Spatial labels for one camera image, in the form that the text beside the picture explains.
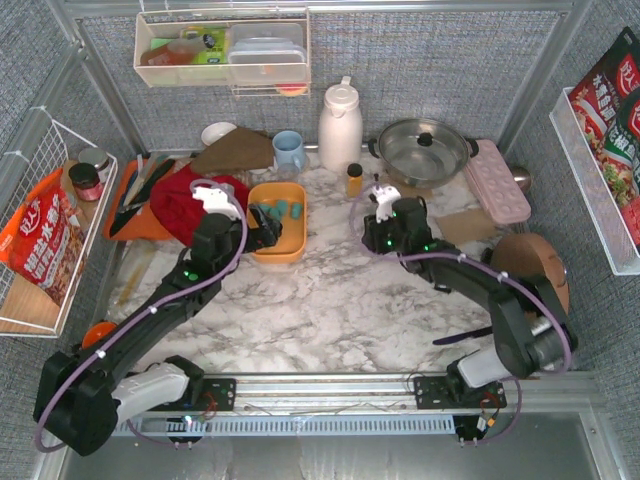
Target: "marble countertop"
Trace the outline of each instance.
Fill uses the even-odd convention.
[[[436,338],[488,325],[488,314],[458,293],[434,290],[399,264],[362,253],[348,226],[344,179],[320,168],[315,154],[309,159],[299,179],[308,196],[302,259],[262,265],[244,255],[214,300],[170,332],[138,368],[182,355],[208,373],[443,371],[491,343],[486,337],[432,345]],[[367,154],[362,164],[369,171],[377,165]],[[477,206],[462,174],[436,189],[428,201],[434,236],[440,236],[435,218]],[[372,204],[360,205],[358,224],[373,210]],[[488,243],[459,247],[478,258]],[[121,320],[150,296],[182,244],[162,242],[158,249],[137,292],[111,319]]]

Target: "blue mug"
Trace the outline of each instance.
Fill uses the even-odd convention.
[[[273,137],[273,150],[276,154],[278,170],[300,173],[307,164],[304,153],[304,141],[298,132],[285,130]]]

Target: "orange bag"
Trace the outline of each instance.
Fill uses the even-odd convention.
[[[0,233],[0,261],[57,305],[64,300],[84,242],[82,230],[69,221],[73,207],[61,177],[60,168],[38,183]]]

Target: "red towel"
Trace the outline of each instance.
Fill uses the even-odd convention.
[[[187,247],[191,246],[193,232],[205,215],[202,202],[191,197],[189,186],[194,180],[202,178],[205,177],[193,173],[187,165],[179,172],[158,182],[151,190],[151,211],[162,226]],[[234,196],[240,202],[243,211],[247,211],[249,189],[245,184],[230,175],[213,177],[212,180],[231,185],[234,188]]]

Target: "stainless steel pot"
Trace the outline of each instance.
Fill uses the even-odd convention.
[[[382,157],[394,180],[417,188],[437,188],[478,154],[478,143],[442,122],[408,119],[389,125],[377,141],[369,140],[369,152]]]

